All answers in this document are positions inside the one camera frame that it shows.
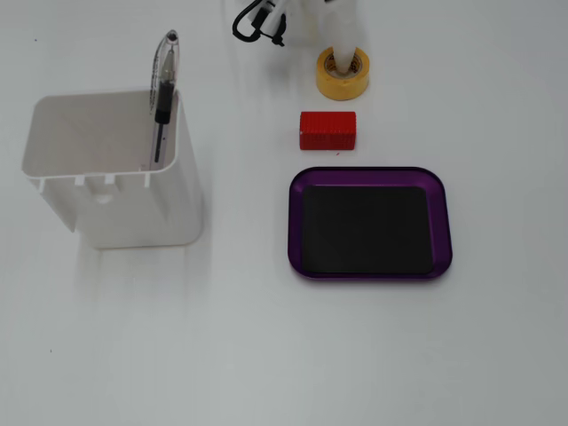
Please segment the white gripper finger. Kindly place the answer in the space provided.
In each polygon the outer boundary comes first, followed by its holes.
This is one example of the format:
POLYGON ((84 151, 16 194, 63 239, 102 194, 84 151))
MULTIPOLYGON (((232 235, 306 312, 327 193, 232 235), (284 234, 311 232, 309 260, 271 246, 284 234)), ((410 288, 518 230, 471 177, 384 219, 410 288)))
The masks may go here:
POLYGON ((290 1, 286 9, 286 45, 310 47, 318 40, 318 21, 313 1, 290 1))
POLYGON ((356 1, 325 1, 320 25, 323 36, 333 48, 336 71, 347 74, 357 48, 356 1))

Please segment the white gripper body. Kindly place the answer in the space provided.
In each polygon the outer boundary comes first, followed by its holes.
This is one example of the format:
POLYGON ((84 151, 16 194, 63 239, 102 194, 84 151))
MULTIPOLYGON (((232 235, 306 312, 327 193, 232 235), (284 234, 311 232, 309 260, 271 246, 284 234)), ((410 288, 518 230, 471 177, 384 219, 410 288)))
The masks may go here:
POLYGON ((287 29, 288 2, 285 0, 261 1, 248 18, 253 28, 252 40, 256 41, 261 36, 270 38, 272 41, 282 41, 287 29))

